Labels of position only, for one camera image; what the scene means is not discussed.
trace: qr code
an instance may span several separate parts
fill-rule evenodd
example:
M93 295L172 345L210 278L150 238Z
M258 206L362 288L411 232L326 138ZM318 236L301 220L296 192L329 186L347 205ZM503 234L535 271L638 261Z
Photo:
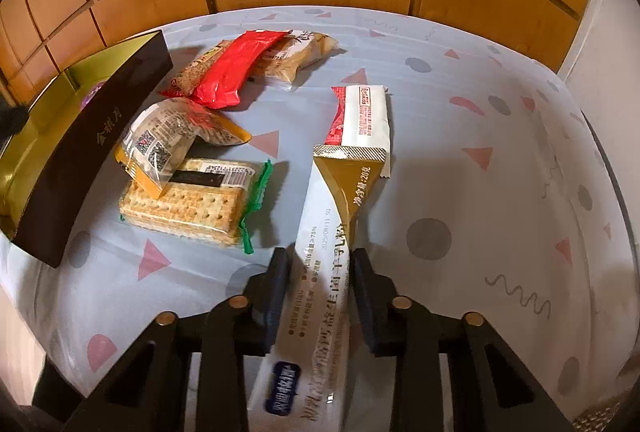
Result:
M162 169L164 168L166 162L169 160L169 157L171 157L171 154L169 154L169 152L166 151L166 148L162 146L161 142L158 141L158 143L156 143L156 146L152 148L148 159L151 163L151 166L153 166L153 168L155 168L156 171L160 173L162 172Z
M146 151L149 150L149 147L154 143L155 140L156 136L151 134L151 132L149 132L148 130L145 130L144 132L142 132L142 136L138 138L138 141L136 141L136 148L143 154L146 154Z

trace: open box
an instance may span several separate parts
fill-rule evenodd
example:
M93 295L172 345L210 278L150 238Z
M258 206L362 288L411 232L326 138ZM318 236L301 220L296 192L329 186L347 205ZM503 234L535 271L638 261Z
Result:
M100 166L172 66L162 31L153 31L75 63L47 85L0 154L0 229L15 245L60 265Z

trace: copper screw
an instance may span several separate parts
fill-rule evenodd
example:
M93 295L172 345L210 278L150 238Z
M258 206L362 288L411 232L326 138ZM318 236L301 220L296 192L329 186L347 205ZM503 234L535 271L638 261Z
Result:
M484 317L480 313L474 311L465 315L466 323L470 326L480 327L484 323Z
M242 309L249 305L249 299L244 295L236 295L229 298L229 305L233 307L233 309Z
M407 297L396 297L391 300L391 305L395 307L395 309L409 309L411 307L412 301Z
M170 323L174 323L175 313L171 311L163 311L156 317L156 323L159 326L168 326Z

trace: wooden floor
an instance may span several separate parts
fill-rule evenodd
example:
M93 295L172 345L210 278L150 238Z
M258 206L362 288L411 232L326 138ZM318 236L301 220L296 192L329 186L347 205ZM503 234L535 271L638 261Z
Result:
M0 378L19 405L31 404L45 353L0 288Z

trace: table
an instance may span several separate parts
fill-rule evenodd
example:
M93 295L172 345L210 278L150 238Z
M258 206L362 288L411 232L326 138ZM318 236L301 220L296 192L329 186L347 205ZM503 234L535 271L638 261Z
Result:
M113 159L59 269L2 241L2 286L62 374L89 393L160 311L208 311L264 271L273 247L295 240L311 150L335 115L331 86L368 83L388 88L392 177L367 200L356 245L431 311L483 313L567 416L593 403L634 348L637 276L602 157L558 77L420 18L283 6L162 27L175 65L157 90L206 49L251 29L313 30L339 43L300 71L291 91L248 81L228 110L254 139L213 154L274 162L264 207L249 221L254 255L121 222L129 177ZM144 106L161 99L154 93ZM369 354L358 326L354 316L346 430L387 430L394 364ZM249 362L248 383L256 368Z

